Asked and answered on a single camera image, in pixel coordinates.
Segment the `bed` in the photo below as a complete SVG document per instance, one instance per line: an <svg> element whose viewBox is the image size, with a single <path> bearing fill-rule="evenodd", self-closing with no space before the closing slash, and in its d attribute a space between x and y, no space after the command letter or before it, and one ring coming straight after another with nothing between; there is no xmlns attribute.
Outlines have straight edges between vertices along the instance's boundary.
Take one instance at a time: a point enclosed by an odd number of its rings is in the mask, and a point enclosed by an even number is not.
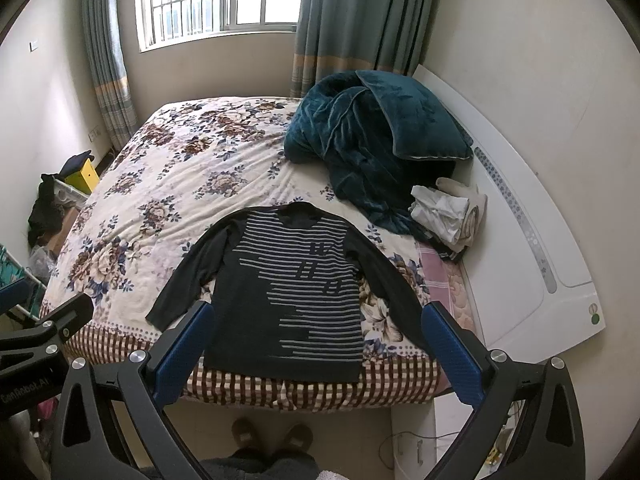
<svg viewBox="0 0 640 480"><path fill-rule="evenodd" d="M474 140L454 177L488 195L486 218L462 263L446 264L411 237L391 234L338 200L321 163L293 165L283 136L299 101L213 98L169 104L140 128L103 175L63 247L45 315L89 294L94 318L71 356L117 362L159 336L145 315L180 258L224 215L306 200L343 216L396 265L422 302L440 300L489 348L539 362L604 328L593 280L562 215L491 123L422 66L414 77ZM208 300L212 284L202 291ZM424 404L448 387L437 363L402 335L360 283L365 345L358 383L298 383L195 367L184 393L205 402L278 410ZM394 428L402 424L394 423Z"/></svg>
<svg viewBox="0 0 640 480"><path fill-rule="evenodd" d="M423 303L440 300L473 328L460 268L411 237L368 223L335 198L324 166L286 161L282 141L299 100L214 98L169 104L140 128L79 214L42 303L45 315L77 292L94 318L70 356L118 362L148 348L145 320L181 257L219 218L247 206L305 200L343 216L395 264ZM212 283L203 288L208 300ZM184 394L217 404L332 411L428 402L448 386L439 367L405 340L386 306L360 283L365 345L358 383L299 383L195 367Z"/></svg>

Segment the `blue gripper pad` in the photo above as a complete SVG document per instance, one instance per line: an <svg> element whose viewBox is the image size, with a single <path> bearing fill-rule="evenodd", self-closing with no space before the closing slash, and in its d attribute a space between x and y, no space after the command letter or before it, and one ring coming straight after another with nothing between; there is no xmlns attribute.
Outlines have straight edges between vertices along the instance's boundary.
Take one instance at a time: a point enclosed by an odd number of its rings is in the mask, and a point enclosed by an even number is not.
<svg viewBox="0 0 640 480"><path fill-rule="evenodd" d="M439 302L424 306L421 325L422 334L447 374L458 399L476 410L484 399L482 370L453 326L462 329Z"/></svg>
<svg viewBox="0 0 640 480"><path fill-rule="evenodd" d="M31 285L24 278L0 288L0 314L4 314L18 303L27 301L30 293Z"/></svg>
<svg viewBox="0 0 640 480"><path fill-rule="evenodd" d="M182 322L173 330L180 330L171 348L156 368L153 398L160 408L173 404L182 393L182 388L211 340L214 327L214 309L204 301L199 302L197 312L185 327Z"/></svg>

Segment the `curtain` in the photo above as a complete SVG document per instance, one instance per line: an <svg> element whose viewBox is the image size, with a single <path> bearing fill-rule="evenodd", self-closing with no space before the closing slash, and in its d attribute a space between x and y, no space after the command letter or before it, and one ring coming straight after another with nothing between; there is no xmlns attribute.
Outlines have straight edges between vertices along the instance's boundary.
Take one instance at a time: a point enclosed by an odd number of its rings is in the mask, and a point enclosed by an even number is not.
<svg viewBox="0 0 640 480"><path fill-rule="evenodd" d="M291 96L342 70L413 73L432 0L302 0Z"/></svg>
<svg viewBox="0 0 640 480"><path fill-rule="evenodd" d="M82 0L82 24L100 111L111 143L121 150L138 119L122 59L116 0Z"/></svg>

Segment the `fluffy fabric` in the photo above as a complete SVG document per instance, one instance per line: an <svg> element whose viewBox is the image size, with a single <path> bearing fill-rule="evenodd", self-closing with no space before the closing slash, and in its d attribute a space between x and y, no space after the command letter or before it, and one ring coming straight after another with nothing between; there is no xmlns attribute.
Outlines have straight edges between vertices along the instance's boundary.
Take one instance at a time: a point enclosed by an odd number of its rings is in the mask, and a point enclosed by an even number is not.
<svg viewBox="0 0 640 480"><path fill-rule="evenodd" d="M376 70L341 72L313 86L284 142L292 162L324 160L338 198L398 234L419 230L411 188L449 176L472 156L459 127L416 80Z"/></svg>

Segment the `sweater sleeve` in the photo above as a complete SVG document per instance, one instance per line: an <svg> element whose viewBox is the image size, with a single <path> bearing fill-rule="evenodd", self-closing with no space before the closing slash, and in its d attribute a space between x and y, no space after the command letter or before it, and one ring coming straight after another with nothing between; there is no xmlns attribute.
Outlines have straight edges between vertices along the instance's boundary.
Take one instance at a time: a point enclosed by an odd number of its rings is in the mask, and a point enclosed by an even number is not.
<svg viewBox="0 0 640 480"><path fill-rule="evenodd" d="M347 231L344 249L345 256L363 272L371 291L386 301L391 319L400 332L433 357L420 327L422 306L396 266L354 227Z"/></svg>
<svg viewBox="0 0 640 480"><path fill-rule="evenodd" d="M218 272L225 250L233 238L238 238L238 222L229 216L212 225L193 245L169 278L146 320L160 330L166 330L200 297L206 285Z"/></svg>

